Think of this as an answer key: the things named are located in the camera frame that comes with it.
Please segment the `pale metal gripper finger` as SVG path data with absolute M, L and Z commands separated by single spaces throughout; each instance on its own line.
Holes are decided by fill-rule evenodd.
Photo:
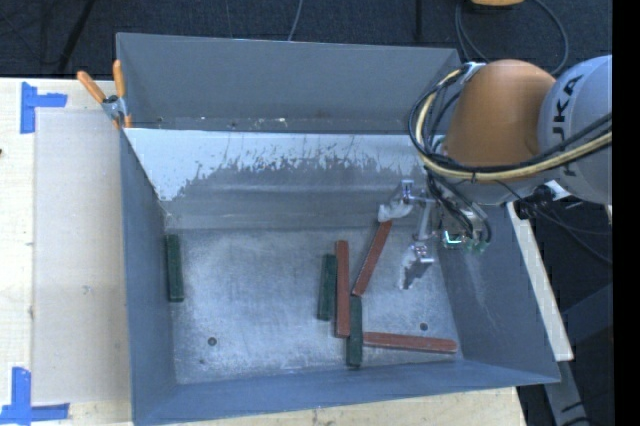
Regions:
M 425 242 L 411 244 L 401 263 L 400 288 L 409 290 L 416 279 L 420 279 L 434 263 L 432 250 Z
M 412 194 L 414 181 L 403 179 L 391 193 L 389 200 L 378 207 L 379 222 L 390 222 L 406 217 L 414 208 L 415 198 Z

